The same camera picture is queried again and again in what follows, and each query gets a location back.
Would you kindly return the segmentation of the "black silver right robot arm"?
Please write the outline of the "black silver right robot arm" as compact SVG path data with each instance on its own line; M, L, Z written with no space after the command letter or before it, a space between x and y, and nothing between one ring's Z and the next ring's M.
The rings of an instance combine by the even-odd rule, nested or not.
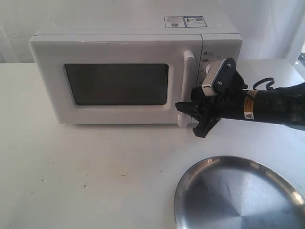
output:
M266 84L266 90L249 90L239 73L228 82L217 80L217 95L207 96L202 88L192 90L189 102L176 103L176 109L196 121L197 137L206 137L222 119L285 125L305 129L305 84L273 88L274 79L264 78L254 86Z

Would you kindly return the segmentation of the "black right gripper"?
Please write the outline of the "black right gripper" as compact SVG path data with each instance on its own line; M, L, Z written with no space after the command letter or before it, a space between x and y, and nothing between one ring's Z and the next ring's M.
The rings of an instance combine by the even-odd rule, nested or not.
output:
M236 92L246 89L248 86L238 72L233 74L233 78L226 86L224 94L207 97L200 86L193 88L191 101L178 102L176 109L186 114L196 121L198 125L193 128L196 137L205 138L210 130L220 121L220 112L229 104L230 99L236 96Z

